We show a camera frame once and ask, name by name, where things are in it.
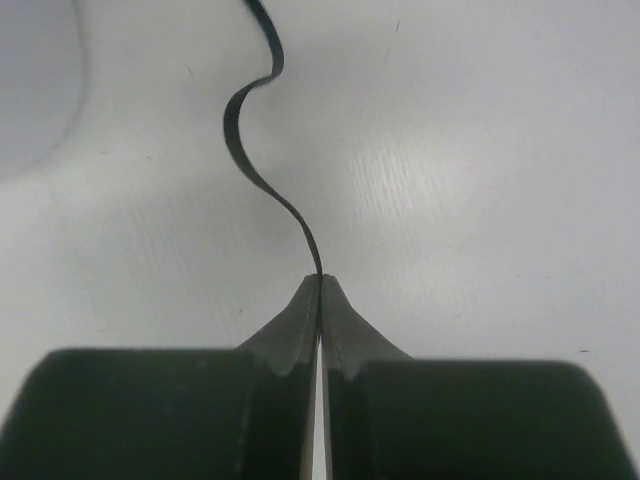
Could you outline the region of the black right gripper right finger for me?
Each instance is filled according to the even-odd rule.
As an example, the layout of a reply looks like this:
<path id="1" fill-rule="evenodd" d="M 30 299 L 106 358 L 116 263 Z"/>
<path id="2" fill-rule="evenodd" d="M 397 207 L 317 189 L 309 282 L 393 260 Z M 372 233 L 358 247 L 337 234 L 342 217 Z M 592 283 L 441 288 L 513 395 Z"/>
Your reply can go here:
<path id="1" fill-rule="evenodd" d="M 321 282 L 331 479 L 635 479 L 596 382 L 563 361 L 417 359 Z"/>

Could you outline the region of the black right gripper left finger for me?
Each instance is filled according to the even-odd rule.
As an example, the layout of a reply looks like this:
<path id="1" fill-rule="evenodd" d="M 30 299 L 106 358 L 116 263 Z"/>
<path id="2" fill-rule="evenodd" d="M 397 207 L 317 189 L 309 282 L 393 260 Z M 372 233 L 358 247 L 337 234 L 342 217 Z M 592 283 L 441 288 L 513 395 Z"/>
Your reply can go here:
<path id="1" fill-rule="evenodd" d="M 5 479 L 307 479 L 320 280 L 233 349 L 63 349 L 1 429 Z"/>

